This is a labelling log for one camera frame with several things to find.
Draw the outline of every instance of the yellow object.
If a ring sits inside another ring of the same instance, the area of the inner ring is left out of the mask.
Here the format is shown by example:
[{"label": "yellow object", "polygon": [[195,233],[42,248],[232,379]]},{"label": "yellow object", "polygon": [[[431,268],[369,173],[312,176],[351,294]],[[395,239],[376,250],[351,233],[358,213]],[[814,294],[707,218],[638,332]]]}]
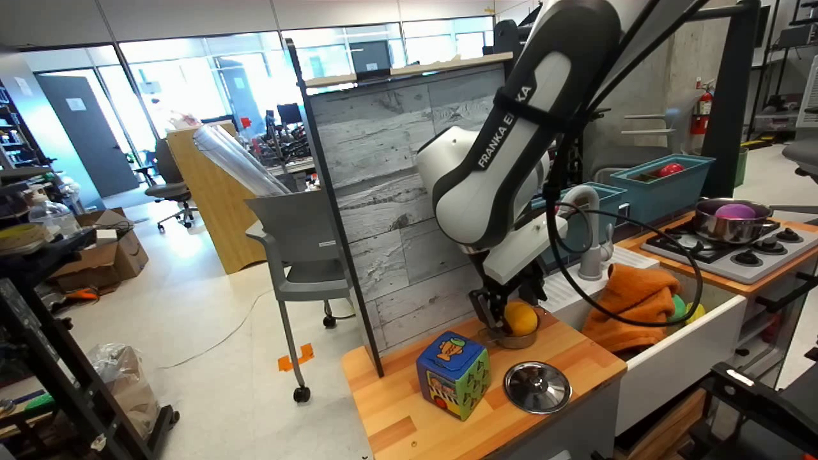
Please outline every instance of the yellow object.
[{"label": "yellow object", "polygon": [[508,301],[503,318],[511,334],[533,334],[537,331],[537,306],[533,306],[529,301]]},{"label": "yellow object", "polygon": [[703,314],[708,314],[708,309],[707,309],[703,304],[695,304],[695,313],[693,313],[693,318],[689,320],[689,325],[695,322],[695,320],[700,320]]}]

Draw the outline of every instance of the wooden cutting board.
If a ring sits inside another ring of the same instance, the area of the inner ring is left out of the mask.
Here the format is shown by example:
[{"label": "wooden cutting board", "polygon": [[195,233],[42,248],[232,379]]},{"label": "wooden cutting board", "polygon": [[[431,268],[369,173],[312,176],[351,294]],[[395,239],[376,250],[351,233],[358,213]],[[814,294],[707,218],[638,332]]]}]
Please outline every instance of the wooden cutting board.
[{"label": "wooden cutting board", "polygon": [[365,347],[344,359],[344,368],[369,435],[373,455],[381,457],[485,457],[494,449],[551,424],[553,417],[533,417],[516,410],[503,394],[503,377],[515,364],[546,360],[561,368],[571,382],[571,405],[583,401],[624,373],[624,364],[590,342],[586,334],[543,313],[539,334],[533,347],[500,350],[478,320],[456,327],[488,347],[491,387],[471,419],[460,423],[432,406],[419,394],[416,355],[438,338],[384,360],[386,377],[379,379]]}]

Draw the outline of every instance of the countertop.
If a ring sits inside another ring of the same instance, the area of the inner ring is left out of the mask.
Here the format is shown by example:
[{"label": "countertop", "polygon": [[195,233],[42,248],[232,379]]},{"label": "countertop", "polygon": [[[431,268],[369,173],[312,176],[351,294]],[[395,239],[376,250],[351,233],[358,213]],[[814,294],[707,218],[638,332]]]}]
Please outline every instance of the countertop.
[{"label": "countertop", "polygon": [[502,350],[491,345],[478,320],[456,327],[456,332],[484,342],[491,360],[488,394],[465,423],[432,406],[419,394],[414,364],[438,334],[390,355],[384,360],[384,379],[376,377],[364,347],[355,347],[344,359],[358,417],[379,460],[485,457],[553,423],[553,417],[533,417],[507,400],[502,382],[515,364],[546,360],[561,368],[571,382],[571,406],[620,379],[627,368],[624,360],[547,313],[543,313],[537,342],[525,350]]},{"label": "countertop", "polygon": [[[663,225],[663,231],[666,231],[666,227],[675,227],[675,225],[680,225],[680,223],[686,223],[686,219],[690,219],[690,218],[693,218],[693,213],[690,213],[690,214],[684,214],[684,218],[678,218],[678,219],[673,219],[673,223],[668,223],[668,225]],[[800,233],[818,233],[817,225],[805,225],[805,223],[783,223],[783,225],[788,225],[788,227],[793,227],[793,231],[800,231]],[[680,263],[680,260],[673,260],[673,258],[663,258],[659,254],[644,250],[641,245],[644,245],[649,239],[652,239],[652,233],[649,233],[649,236],[634,236],[634,239],[620,241],[617,245],[630,248],[630,250],[638,250],[638,254],[644,254],[644,256],[649,256],[649,258],[658,258],[658,260],[659,260],[663,267],[668,267],[668,268],[675,268],[675,271],[684,271],[684,274],[693,274],[690,263]],[[765,276],[765,279],[760,279],[760,282],[754,282],[754,285],[742,285],[742,282],[724,279],[724,276],[717,276],[717,274],[708,274],[708,271],[700,271],[700,276],[703,276],[703,282],[708,282],[708,285],[724,287],[724,288],[737,292],[737,294],[744,294],[744,297],[754,297],[754,294],[760,294],[765,287],[776,285],[776,282],[783,279],[783,276],[796,274],[797,268],[804,268],[804,267],[811,263],[811,260],[818,260],[818,248],[804,254],[800,258],[793,258],[788,267],[773,271],[770,276]]]},{"label": "countertop", "polygon": [[384,87],[384,84],[395,84],[395,83],[423,80],[431,74],[503,64],[511,58],[515,58],[515,55],[488,55],[488,57],[478,57],[478,58],[456,58],[456,61],[438,61],[438,64],[419,64],[419,66],[399,66],[399,70],[392,70],[392,78],[373,80],[373,83],[358,83],[355,74],[323,78],[323,80],[310,80],[307,93],[312,97],[335,94],[335,93],[353,93],[353,90],[365,90],[365,87]]}]

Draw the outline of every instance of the wall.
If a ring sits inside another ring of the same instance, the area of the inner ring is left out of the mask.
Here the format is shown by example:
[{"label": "wall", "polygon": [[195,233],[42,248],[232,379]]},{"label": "wall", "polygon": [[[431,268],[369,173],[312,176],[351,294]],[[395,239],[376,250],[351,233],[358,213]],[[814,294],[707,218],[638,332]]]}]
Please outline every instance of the wall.
[{"label": "wall", "polygon": [[4,0],[0,49],[494,15],[494,0]]},{"label": "wall", "polygon": [[0,83],[7,94],[16,99],[23,122],[28,126],[39,148],[53,162],[53,171],[68,173],[80,187],[83,205],[92,209],[102,209],[101,194],[87,176],[68,130],[62,127],[56,112],[52,110],[42,84],[25,66],[22,55],[0,55]]},{"label": "wall", "polygon": [[474,314],[475,268],[447,241],[414,152],[447,126],[484,126],[502,66],[312,97],[379,352]]}]

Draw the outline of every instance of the metal bowl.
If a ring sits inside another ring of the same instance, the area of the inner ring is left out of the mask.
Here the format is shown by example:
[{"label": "metal bowl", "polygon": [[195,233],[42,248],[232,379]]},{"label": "metal bowl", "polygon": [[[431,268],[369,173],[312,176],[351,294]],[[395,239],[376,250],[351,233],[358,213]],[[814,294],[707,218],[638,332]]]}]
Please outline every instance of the metal bowl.
[{"label": "metal bowl", "polygon": [[525,360],[507,370],[507,397],[529,414],[556,414],[571,401],[571,383],[562,370]]}]

